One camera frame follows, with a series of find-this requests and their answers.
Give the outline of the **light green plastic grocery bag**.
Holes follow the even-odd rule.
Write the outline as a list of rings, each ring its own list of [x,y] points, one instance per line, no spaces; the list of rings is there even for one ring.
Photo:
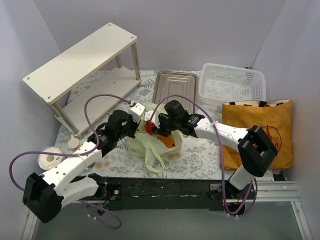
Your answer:
[[[183,138],[179,131],[173,131],[170,136],[174,138],[175,147],[167,148],[157,139],[157,135],[145,131],[144,118],[144,116],[141,117],[135,138],[128,138],[126,146],[130,154],[144,158],[144,164],[148,170],[160,173],[166,170],[163,158],[178,154],[182,148]]]

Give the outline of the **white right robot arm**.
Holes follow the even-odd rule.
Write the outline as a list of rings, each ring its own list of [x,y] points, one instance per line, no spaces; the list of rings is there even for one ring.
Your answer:
[[[240,167],[221,186],[232,199],[243,195],[254,178],[263,177],[278,155],[275,145],[257,125],[238,128],[213,123],[204,115],[188,113],[177,100],[169,101],[164,109],[165,113],[156,113],[146,121],[148,133],[168,137],[173,131],[180,131],[198,139],[219,141],[239,153]]]

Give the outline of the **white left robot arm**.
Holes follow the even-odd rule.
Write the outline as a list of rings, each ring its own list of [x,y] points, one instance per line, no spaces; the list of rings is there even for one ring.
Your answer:
[[[41,175],[32,173],[25,183],[23,204],[42,223],[48,223],[70,203],[86,197],[104,199],[107,193],[105,178],[96,173],[80,180],[75,178],[115,149],[121,139],[134,138],[144,111],[145,108],[139,104],[128,111],[115,110],[107,123],[99,126],[97,135],[91,135],[74,157],[66,158]]]

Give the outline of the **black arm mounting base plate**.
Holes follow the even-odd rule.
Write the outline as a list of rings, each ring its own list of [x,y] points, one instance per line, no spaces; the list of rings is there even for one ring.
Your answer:
[[[223,211],[221,182],[203,179],[106,178],[110,211],[206,209]]]

